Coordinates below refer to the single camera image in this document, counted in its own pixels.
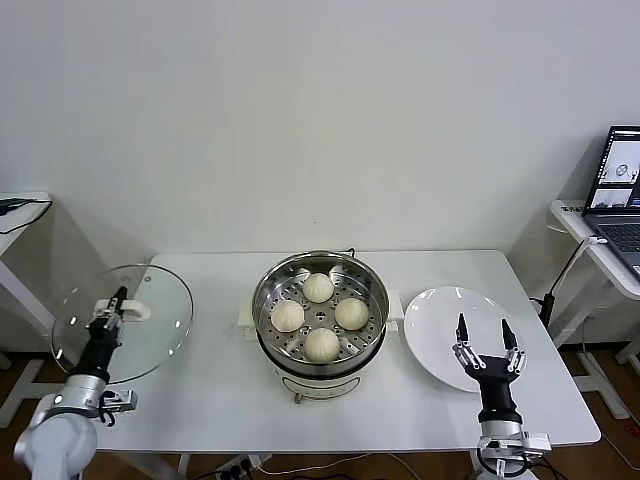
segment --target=table leg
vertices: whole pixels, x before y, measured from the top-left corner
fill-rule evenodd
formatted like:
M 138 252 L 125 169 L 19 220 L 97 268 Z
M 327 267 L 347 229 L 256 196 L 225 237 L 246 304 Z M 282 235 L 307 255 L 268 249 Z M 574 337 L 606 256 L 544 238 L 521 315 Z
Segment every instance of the table leg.
M 13 272 L 0 261 L 0 284 L 2 284 L 32 315 L 27 320 L 42 335 L 48 335 L 55 317 L 42 305 L 33 293 L 25 287 Z
M 0 352 L 0 370 L 9 370 L 13 363 L 2 352 Z
M 616 361 L 618 363 L 627 363 L 632 357 L 635 357 L 640 353 L 640 338 L 636 338 L 629 345 L 624 347 L 616 354 Z
M 113 452 L 154 480 L 186 480 L 186 477 L 154 453 Z
M 578 360 L 587 371 L 587 375 L 581 377 L 573 377 L 576 382 L 578 390 L 581 392 L 598 392 L 604 403 L 609 407 L 609 411 L 614 418 L 625 419 L 629 418 L 627 410 L 624 408 L 624 404 L 620 397 L 615 393 L 615 390 L 610 385 L 607 376 L 598 364 L 598 361 L 592 353 L 578 353 Z
M 22 400 L 27 398 L 40 399 L 45 395 L 60 391 L 62 384 L 33 383 L 43 365 L 44 360 L 31 360 L 27 364 L 11 393 L 0 407 L 0 428 L 6 428 L 11 424 Z
M 584 288 L 549 325 L 549 336 L 556 348 L 573 335 L 603 296 L 613 288 L 613 284 L 600 271 L 591 275 Z
M 183 453 L 180 455 L 180 463 L 178 464 L 178 473 L 187 476 L 187 470 L 189 470 L 189 461 L 191 460 L 191 455 L 188 453 Z

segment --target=black cable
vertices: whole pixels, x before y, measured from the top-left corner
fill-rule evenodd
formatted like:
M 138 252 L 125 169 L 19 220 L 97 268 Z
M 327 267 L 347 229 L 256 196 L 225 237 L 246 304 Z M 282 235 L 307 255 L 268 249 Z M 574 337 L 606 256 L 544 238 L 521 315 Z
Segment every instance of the black cable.
M 476 455 L 478 456 L 478 461 L 480 462 L 480 465 L 482 465 L 482 468 L 484 468 L 487 472 L 489 472 L 492 475 L 496 475 L 498 476 L 498 472 L 491 468 L 487 462 L 484 461 L 484 458 L 482 457 L 482 453 L 480 451 L 480 448 L 476 449 Z M 519 477 L 520 475 L 522 475 L 524 472 L 526 472 L 527 470 L 529 470 L 531 468 L 531 463 L 529 462 L 529 460 L 527 460 L 527 457 L 525 457 L 524 455 L 522 456 L 522 467 L 520 468 L 520 470 L 517 470 L 515 472 L 504 472 L 502 474 L 502 476 L 504 478 L 515 478 L 515 477 Z
M 201 480 L 201 479 L 203 479 L 205 477 L 208 477 L 210 475 L 222 475 L 222 474 L 229 475 L 229 472 L 227 472 L 226 470 L 214 470 L 212 472 L 203 473 L 202 475 L 194 478 L 193 480 Z
M 562 480 L 569 480 L 565 474 L 563 474 L 560 470 L 558 470 L 556 467 L 554 467 L 553 465 L 551 465 L 551 462 L 549 460 L 547 460 L 545 457 L 540 457 L 540 460 L 542 460 L 544 463 L 546 463 L 546 465 L 543 464 L 535 464 L 534 467 L 544 467 L 544 468 L 548 468 L 549 470 L 551 470 L 553 472 L 554 477 L 557 478 L 561 478 Z
M 22 203 L 20 205 L 20 207 L 24 207 L 25 205 L 31 205 L 32 203 L 46 203 L 47 206 L 44 208 L 44 210 L 42 212 L 40 212 L 40 215 L 38 215 L 33 220 L 30 220 L 30 221 L 28 221 L 26 223 L 23 223 L 22 225 L 18 225 L 17 227 L 10 228 L 9 230 L 5 230 L 4 232 L 0 231 L 0 235 L 7 235 L 8 233 L 15 232 L 16 230 L 19 230 L 20 228 L 28 227 L 32 223 L 37 222 L 38 220 L 40 220 L 42 218 L 42 216 L 45 213 L 47 213 L 49 211 L 49 209 L 51 208 L 51 205 L 53 205 L 53 200 L 25 200 L 25 202 Z
M 100 395 L 100 398 L 98 399 L 98 416 L 100 417 L 100 421 L 102 423 L 107 424 L 107 427 L 113 427 L 116 424 L 116 419 L 113 416 L 113 413 L 105 409 L 104 399 L 113 398 L 115 396 L 116 394 L 111 390 L 105 390 L 104 392 L 102 392 L 102 395 Z
M 534 463 L 531 468 L 548 468 L 549 470 L 551 470 L 551 473 L 553 473 L 553 478 L 554 480 L 560 480 L 560 477 L 558 477 L 558 474 L 556 473 L 556 471 L 551 468 L 549 465 L 545 465 L 544 463 Z
M 569 265 L 571 265 L 571 262 L 573 261 L 573 259 L 575 258 L 575 256 L 578 254 L 578 251 L 582 248 L 582 246 L 588 242 L 589 240 L 587 238 L 585 238 L 584 240 L 582 240 L 578 246 L 576 247 L 576 249 L 573 251 L 573 253 L 571 254 L 571 256 L 569 257 L 569 260 L 567 261 L 567 263 L 565 263 L 564 267 L 562 268 L 562 270 L 560 271 L 560 274 L 558 275 L 558 277 L 556 278 L 556 281 L 553 282 L 553 285 L 551 286 L 551 289 L 549 290 L 549 295 L 553 295 L 553 290 L 556 288 L 556 286 L 558 285 L 558 282 L 560 281 L 560 279 L 562 278 L 562 276 L 564 275 L 564 273 L 567 271 L 567 269 L 569 268 Z

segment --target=white bun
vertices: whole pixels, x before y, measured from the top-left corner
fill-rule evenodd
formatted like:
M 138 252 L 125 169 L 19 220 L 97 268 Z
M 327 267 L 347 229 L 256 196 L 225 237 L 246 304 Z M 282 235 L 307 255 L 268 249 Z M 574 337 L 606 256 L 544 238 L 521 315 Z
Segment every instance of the white bun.
M 328 328 L 312 330 L 304 342 L 304 354 L 312 362 L 331 362 L 338 358 L 340 340 Z
M 302 293 L 313 303 L 323 303 L 333 296 L 333 282 L 324 273 L 312 273 L 302 285 Z
M 279 332 L 293 332 L 304 323 L 304 309 L 293 300 L 278 302 L 271 311 L 271 323 Z
M 342 300 L 336 307 L 336 322 L 346 330 L 359 330 L 367 324 L 369 309 L 357 298 Z

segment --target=glass lid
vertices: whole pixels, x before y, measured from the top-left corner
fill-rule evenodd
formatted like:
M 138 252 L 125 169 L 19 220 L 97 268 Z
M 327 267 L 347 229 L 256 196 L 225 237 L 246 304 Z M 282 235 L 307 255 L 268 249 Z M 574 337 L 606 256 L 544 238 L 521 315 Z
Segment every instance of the glass lid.
M 187 284 L 164 267 L 122 265 L 74 288 L 65 298 L 63 316 L 56 319 L 51 332 L 53 357 L 65 372 L 76 365 L 89 340 L 88 325 L 96 303 L 109 300 L 119 287 L 127 289 L 127 300 L 140 303 L 137 313 L 125 310 L 123 315 L 121 345 L 109 364 L 110 384 L 152 372 L 182 346 L 193 321 L 193 297 Z

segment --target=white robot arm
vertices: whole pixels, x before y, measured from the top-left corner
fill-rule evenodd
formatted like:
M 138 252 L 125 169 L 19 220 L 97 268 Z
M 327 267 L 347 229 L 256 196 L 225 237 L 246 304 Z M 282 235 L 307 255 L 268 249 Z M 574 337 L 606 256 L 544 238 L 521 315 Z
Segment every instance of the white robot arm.
M 135 409 L 134 392 L 105 390 L 111 356 L 120 346 L 126 295 L 127 289 L 120 287 L 95 312 L 78 365 L 69 372 L 60 393 L 38 403 L 29 427 L 18 438 L 14 457 L 31 470 L 33 480 L 77 478 L 97 448 L 96 428 L 90 419 L 100 417 L 106 423 L 108 418 L 108 426 L 113 426 L 113 412 Z

